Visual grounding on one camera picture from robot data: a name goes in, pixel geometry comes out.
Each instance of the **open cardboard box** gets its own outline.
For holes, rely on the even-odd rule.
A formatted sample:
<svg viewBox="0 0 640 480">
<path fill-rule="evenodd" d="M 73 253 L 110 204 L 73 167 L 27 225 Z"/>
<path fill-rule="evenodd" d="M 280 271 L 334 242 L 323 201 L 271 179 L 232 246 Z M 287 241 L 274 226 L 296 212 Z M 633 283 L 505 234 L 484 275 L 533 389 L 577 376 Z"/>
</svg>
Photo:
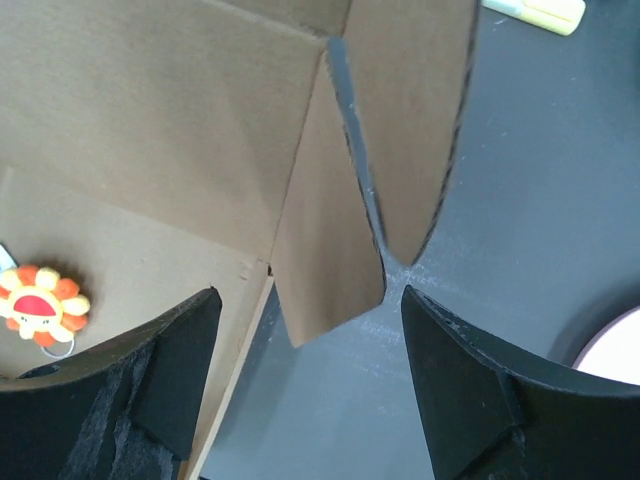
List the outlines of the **open cardboard box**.
<svg viewBox="0 0 640 480">
<path fill-rule="evenodd" d="M 450 170 L 476 15 L 474 0 L 0 6 L 0 241 L 19 262 L 80 276 L 93 308 L 76 351 L 137 326 L 122 319 L 220 291 L 188 478 L 270 267 L 296 346 L 384 296 L 328 38 L 347 44 L 362 129 L 350 140 L 364 135 L 386 244 L 411 264 Z M 0 341 L 0 373 L 47 363 L 14 332 Z"/>
</svg>

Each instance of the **gray tabletop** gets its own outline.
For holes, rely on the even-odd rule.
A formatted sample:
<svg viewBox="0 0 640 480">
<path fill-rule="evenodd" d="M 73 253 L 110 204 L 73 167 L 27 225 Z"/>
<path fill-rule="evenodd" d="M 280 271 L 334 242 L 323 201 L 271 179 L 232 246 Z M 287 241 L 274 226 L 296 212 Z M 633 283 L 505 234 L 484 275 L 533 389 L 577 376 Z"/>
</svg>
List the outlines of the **gray tabletop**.
<svg viewBox="0 0 640 480">
<path fill-rule="evenodd" d="M 483 11 L 423 258 L 405 270 L 387 257 L 384 305 L 299 350 L 271 299 L 205 477 L 433 478 L 401 328 L 407 283 L 558 361 L 640 303 L 638 18 L 640 2 L 594 0 L 563 38 Z"/>
</svg>

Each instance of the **gray table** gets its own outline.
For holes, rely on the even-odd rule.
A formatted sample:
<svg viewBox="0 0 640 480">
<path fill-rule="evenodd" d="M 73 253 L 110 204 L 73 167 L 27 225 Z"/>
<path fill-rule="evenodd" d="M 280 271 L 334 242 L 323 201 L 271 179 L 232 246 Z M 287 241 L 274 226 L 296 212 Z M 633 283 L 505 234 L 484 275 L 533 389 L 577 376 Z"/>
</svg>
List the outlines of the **gray table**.
<svg viewBox="0 0 640 480">
<path fill-rule="evenodd" d="M 388 263 L 383 306 L 300 350 L 273 299 L 205 476 L 433 478 L 406 283 L 556 360 L 585 325 L 640 303 L 639 18 L 640 2 L 591 1 L 562 38 L 483 12 L 459 160 L 420 264 Z"/>
</svg>

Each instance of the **smiling flower keychain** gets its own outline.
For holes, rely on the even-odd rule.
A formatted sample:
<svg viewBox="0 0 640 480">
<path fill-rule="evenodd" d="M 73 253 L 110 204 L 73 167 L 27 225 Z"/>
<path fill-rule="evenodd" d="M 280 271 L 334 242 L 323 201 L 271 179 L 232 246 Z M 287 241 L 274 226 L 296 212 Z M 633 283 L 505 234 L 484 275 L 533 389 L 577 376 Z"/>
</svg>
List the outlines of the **smiling flower keychain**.
<svg viewBox="0 0 640 480">
<path fill-rule="evenodd" d="M 89 300 L 80 295 L 80 287 L 51 268 L 24 265 L 0 273 L 0 315 L 7 327 L 24 340 L 36 342 L 45 354 L 58 358 L 47 348 L 71 342 L 87 324 Z"/>
</svg>

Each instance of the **white round object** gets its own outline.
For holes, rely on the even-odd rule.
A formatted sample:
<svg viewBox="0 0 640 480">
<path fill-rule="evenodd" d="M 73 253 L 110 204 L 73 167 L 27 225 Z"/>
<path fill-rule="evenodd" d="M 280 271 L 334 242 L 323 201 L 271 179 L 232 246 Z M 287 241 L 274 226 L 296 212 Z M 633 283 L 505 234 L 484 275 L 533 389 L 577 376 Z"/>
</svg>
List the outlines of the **white round object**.
<svg viewBox="0 0 640 480">
<path fill-rule="evenodd" d="M 640 307 L 611 322 L 582 350 L 573 368 L 640 385 Z"/>
</svg>

